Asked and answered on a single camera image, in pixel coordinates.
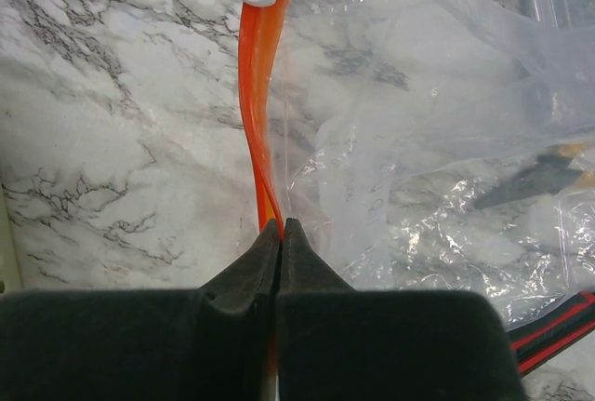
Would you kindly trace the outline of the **clear zip top bag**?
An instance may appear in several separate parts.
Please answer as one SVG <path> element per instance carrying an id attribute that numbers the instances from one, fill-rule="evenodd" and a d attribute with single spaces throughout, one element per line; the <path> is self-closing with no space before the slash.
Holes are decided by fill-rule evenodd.
<path id="1" fill-rule="evenodd" d="M 358 289 L 470 290 L 508 327 L 594 286 L 594 185 L 474 209 L 548 147 L 591 142 L 594 27 L 519 0 L 241 0 L 258 215 L 296 218 Z"/>

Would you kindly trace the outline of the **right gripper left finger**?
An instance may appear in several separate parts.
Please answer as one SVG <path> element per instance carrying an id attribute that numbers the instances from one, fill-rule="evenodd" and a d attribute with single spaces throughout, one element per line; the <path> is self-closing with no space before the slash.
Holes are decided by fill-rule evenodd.
<path id="1" fill-rule="evenodd" d="M 5 400 L 272 400 L 270 221 L 199 288 L 35 290 L 1 301 Z"/>

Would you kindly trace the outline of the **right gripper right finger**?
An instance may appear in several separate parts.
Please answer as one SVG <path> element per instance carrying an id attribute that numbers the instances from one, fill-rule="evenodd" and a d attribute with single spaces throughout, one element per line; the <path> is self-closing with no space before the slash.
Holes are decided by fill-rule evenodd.
<path id="1" fill-rule="evenodd" d="M 522 400 L 500 318 L 454 290 L 358 291 L 284 228 L 277 295 L 283 400 Z"/>

